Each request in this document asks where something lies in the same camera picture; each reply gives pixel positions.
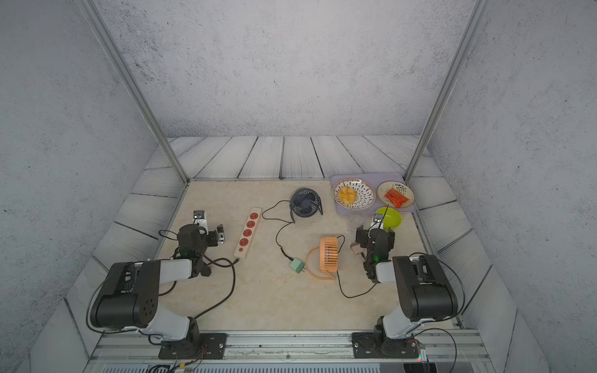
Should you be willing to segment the pink plug adapter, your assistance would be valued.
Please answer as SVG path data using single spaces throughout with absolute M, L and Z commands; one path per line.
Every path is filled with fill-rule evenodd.
M 361 247 L 361 245 L 357 242 L 353 242 L 350 245 L 350 249 L 352 251 L 352 253 L 354 253 L 354 255 L 358 256 L 358 255 L 363 255 L 365 250 Z

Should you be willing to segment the beige power strip red sockets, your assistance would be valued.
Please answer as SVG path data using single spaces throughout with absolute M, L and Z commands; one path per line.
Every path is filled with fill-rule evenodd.
M 247 221 L 241 232 L 241 236 L 233 253 L 234 257 L 241 260 L 249 253 L 252 243 L 256 237 L 257 227 L 262 217 L 261 208 L 252 208 Z

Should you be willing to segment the orange desk fan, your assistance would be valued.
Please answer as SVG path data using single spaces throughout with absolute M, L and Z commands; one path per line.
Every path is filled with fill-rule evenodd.
M 319 281 L 334 281 L 334 276 L 338 271 L 340 245 L 337 237 L 322 237 L 318 247 L 309 251 L 306 256 L 305 269 L 315 279 Z M 319 272 L 316 274 L 309 268 L 309 258 L 312 254 L 319 255 Z

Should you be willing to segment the green plug adapter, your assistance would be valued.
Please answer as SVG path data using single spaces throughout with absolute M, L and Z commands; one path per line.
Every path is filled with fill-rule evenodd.
M 294 258 L 292 259 L 289 267 L 297 274 L 300 274 L 301 272 L 303 272 L 304 268 L 305 268 L 305 262 L 298 259 L 298 258 Z

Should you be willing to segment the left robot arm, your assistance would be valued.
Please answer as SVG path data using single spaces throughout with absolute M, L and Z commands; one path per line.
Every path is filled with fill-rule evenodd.
M 185 225 L 177 233 L 177 242 L 171 259 L 113 264 L 88 306 L 88 328 L 99 334 L 135 331 L 157 337 L 163 345 L 196 342 L 200 335 L 197 323 L 161 306 L 160 288 L 210 276 L 211 264 L 205 253 L 225 242 L 224 226 L 208 231 L 197 223 Z

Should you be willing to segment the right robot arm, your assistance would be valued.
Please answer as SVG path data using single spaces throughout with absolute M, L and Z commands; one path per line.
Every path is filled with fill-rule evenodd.
M 438 257 L 425 253 L 390 257 L 395 234 L 384 228 L 358 227 L 356 243 L 364 250 L 365 274 L 374 284 L 395 284 L 400 306 L 378 319 L 378 343 L 408 340 L 426 323 L 450 320 L 460 304 Z

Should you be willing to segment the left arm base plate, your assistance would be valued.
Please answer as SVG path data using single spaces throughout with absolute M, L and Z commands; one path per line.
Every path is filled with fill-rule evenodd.
M 160 360 L 222 360 L 228 334 L 192 334 L 184 340 L 161 343 Z

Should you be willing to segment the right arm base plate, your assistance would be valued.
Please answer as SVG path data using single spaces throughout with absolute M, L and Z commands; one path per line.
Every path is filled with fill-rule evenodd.
M 393 340 L 373 332 L 351 334 L 353 356 L 357 359 L 419 359 L 416 341 Z

